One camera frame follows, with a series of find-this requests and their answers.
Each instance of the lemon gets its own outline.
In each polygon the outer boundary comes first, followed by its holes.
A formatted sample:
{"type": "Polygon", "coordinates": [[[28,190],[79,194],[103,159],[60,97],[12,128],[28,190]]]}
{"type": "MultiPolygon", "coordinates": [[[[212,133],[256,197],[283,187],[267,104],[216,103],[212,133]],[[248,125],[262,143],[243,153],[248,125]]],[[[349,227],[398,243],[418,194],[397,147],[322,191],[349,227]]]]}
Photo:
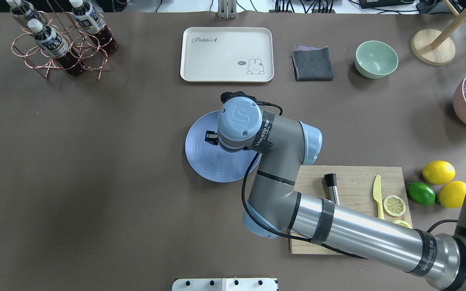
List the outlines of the lemon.
{"type": "Polygon", "coordinates": [[[399,217],[405,213],[405,202],[397,195],[389,195],[383,202],[384,210],[392,217],[399,217]]]}
{"type": "Polygon", "coordinates": [[[411,227],[411,224],[407,223],[407,221],[403,221],[403,220],[400,220],[400,219],[393,221],[393,223],[400,224],[400,225],[408,227],[408,228],[413,228],[413,227],[411,227]]]}
{"type": "Polygon", "coordinates": [[[457,208],[463,205],[466,194],[466,184],[453,181],[443,186],[438,192],[438,202],[448,208],[457,208]]]}
{"type": "Polygon", "coordinates": [[[422,182],[413,182],[407,187],[409,197],[422,205],[433,205],[436,195],[429,185],[422,182]]]}
{"type": "Polygon", "coordinates": [[[422,169],[424,179],[431,184],[442,185],[451,182],[456,175],[454,167],[444,160],[435,160],[422,169]]]}

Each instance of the soda bottle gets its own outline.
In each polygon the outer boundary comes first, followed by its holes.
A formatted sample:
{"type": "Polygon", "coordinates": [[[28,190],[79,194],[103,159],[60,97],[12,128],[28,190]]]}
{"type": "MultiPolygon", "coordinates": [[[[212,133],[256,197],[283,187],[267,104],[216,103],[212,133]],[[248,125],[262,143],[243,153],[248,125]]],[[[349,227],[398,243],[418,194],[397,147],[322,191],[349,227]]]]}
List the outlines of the soda bottle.
{"type": "MultiPolygon", "coordinates": [[[[113,53],[118,48],[118,44],[112,37],[111,30],[105,24],[104,19],[100,17],[93,5],[83,0],[70,0],[70,3],[73,6],[73,16],[83,31],[96,37],[107,55],[113,53]]],[[[93,44],[98,45],[95,39],[92,37],[90,39],[93,44]]]]}
{"type": "Polygon", "coordinates": [[[37,19],[43,24],[47,24],[46,20],[42,15],[35,10],[34,6],[27,1],[22,0],[7,0],[8,5],[10,5],[10,12],[17,20],[17,22],[23,27],[28,29],[28,22],[31,19],[37,19]]]}
{"type": "Polygon", "coordinates": [[[35,43],[46,53],[57,61],[63,69],[76,76],[84,71],[85,63],[79,59],[79,54],[65,38],[53,27],[42,24],[37,19],[28,22],[28,28],[33,32],[35,43]]]}

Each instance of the brown tabletop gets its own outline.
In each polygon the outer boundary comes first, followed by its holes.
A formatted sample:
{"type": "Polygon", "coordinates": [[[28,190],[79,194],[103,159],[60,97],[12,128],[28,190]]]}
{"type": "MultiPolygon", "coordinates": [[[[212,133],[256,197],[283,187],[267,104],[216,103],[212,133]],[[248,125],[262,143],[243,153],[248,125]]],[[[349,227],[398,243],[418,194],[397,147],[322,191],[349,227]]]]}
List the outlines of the brown tabletop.
{"type": "MultiPolygon", "coordinates": [[[[120,45],[113,72],[48,80],[11,53],[21,31],[0,13],[0,290],[170,290],[175,278],[279,278],[280,290],[426,290],[422,278],[342,256],[291,255],[285,239],[242,226],[241,181],[214,183],[188,164],[190,126],[221,107],[225,91],[277,103],[318,127],[316,164],[402,167],[421,181],[447,160],[466,181],[466,125],[452,107],[466,76],[466,24],[453,33],[455,59],[434,67],[409,48],[447,15],[110,13],[120,45]],[[254,26],[273,35],[268,83],[187,83],[179,76],[183,31],[254,26]],[[370,80],[353,64],[357,45],[380,40],[399,56],[389,77],[370,80]],[[294,45],[329,46],[334,80],[297,82],[294,45]]],[[[248,187],[253,176],[248,180],[248,187]]],[[[459,209],[410,202],[426,230],[459,209]]],[[[454,224],[434,233],[452,234],[454,224]]]]}

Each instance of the green bowl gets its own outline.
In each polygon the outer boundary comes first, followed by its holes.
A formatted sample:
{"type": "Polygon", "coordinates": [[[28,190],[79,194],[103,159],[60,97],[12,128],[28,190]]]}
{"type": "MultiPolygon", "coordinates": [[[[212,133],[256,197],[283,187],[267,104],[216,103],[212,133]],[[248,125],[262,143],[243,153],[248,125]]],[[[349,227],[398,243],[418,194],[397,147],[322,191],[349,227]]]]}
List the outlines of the green bowl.
{"type": "Polygon", "coordinates": [[[360,44],[355,52],[355,68],[363,76],[379,79],[391,74],[398,66],[398,56],[389,45],[368,40],[360,44]]]}

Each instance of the cutting board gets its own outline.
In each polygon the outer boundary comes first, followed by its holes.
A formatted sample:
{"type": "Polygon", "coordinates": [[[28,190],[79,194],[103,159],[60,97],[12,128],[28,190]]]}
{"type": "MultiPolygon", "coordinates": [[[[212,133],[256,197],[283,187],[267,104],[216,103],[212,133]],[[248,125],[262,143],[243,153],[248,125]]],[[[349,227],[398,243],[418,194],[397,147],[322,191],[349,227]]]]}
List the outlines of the cutting board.
{"type": "MultiPolygon", "coordinates": [[[[324,175],[336,173],[339,200],[342,206],[377,217],[377,204],[373,200],[372,188],[376,175],[381,175],[382,199],[397,195],[405,202],[406,210],[401,217],[392,217],[384,211],[384,219],[402,219],[413,226],[405,192],[404,177],[400,167],[357,167],[357,166],[301,166],[294,190],[318,198],[327,198],[328,189],[324,175]]],[[[290,240],[290,253],[337,255],[319,245],[300,240],[290,240]]]]}

